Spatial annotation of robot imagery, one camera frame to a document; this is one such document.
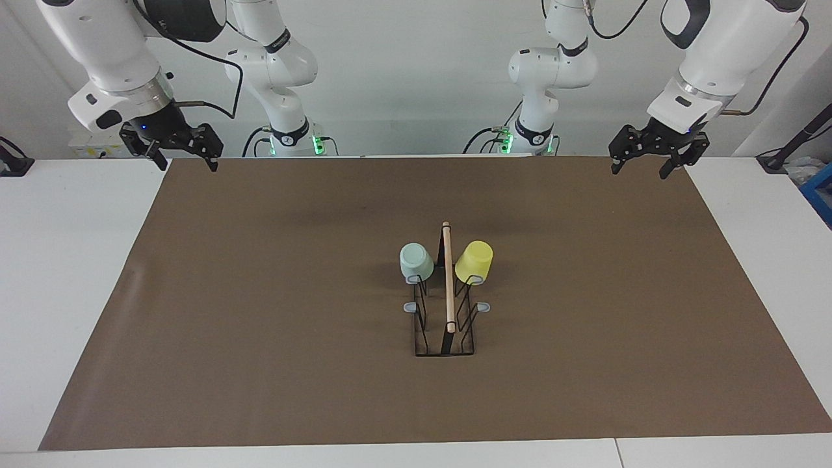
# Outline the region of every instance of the brown table mat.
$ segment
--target brown table mat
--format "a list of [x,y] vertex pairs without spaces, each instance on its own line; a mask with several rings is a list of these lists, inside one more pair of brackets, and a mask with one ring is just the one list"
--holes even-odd
[[[660,165],[177,160],[41,450],[832,431]],[[446,219],[492,245],[493,310],[476,356],[416,358],[398,253]]]

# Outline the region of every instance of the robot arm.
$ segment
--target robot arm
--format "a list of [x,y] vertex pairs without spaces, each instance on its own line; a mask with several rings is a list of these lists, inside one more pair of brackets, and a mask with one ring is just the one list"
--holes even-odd
[[[170,35],[186,40],[210,41],[225,23],[224,4],[216,0],[142,3],[151,18],[171,26]],[[132,4],[119,0],[37,0],[37,5],[49,27],[90,77],[69,100],[72,114],[84,127],[101,132],[124,124],[121,136],[133,154],[151,159],[161,170],[167,167],[161,148],[196,154],[205,158],[212,171],[216,170],[222,142],[208,124],[188,126],[159,62],[147,48],[145,30],[151,29],[150,25],[137,20],[141,16]],[[200,13],[184,16],[185,7]]]
[[720,116],[800,20],[805,0],[667,0],[661,25],[686,58],[647,109],[610,144],[612,172],[644,154],[670,155],[662,179],[693,165],[710,145],[701,130]]
[[[319,154],[322,146],[315,124],[304,113],[290,87],[312,83],[318,63],[312,52],[292,38],[277,3],[271,0],[231,0],[240,32],[257,44],[231,51],[227,59],[245,71],[243,87],[260,101],[269,117],[272,147],[278,156]],[[236,70],[226,67],[228,76]]]
[[512,152],[544,152],[558,109],[552,89],[587,87],[598,72],[583,0],[552,0],[546,29],[557,48],[524,49],[509,66],[512,82],[523,94],[522,111],[510,127]]

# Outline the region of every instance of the yellow cup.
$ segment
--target yellow cup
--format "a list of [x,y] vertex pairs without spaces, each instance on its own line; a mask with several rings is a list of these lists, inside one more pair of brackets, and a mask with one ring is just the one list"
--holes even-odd
[[488,278],[494,251],[483,241],[473,241],[465,247],[465,251],[457,261],[455,272],[457,278],[469,285],[482,284]]

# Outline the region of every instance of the wooden rod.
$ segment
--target wooden rod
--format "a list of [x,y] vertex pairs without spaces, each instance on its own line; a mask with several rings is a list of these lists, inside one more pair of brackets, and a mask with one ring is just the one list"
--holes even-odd
[[457,307],[453,294],[453,253],[451,253],[451,223],[442,224],[442,238],[445,247],[445,307],[448,313],[448,333],[457,332]]

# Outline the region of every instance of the white table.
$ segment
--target white table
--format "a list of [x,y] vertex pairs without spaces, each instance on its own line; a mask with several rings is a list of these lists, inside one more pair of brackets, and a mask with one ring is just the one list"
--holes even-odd
[[[827,411],[832,232],[751,159],[689,169]],[[0,179],[0,467],[512,466],[829,468],[832,435],[33,453],[163,174],[145,161],[40,161]]]

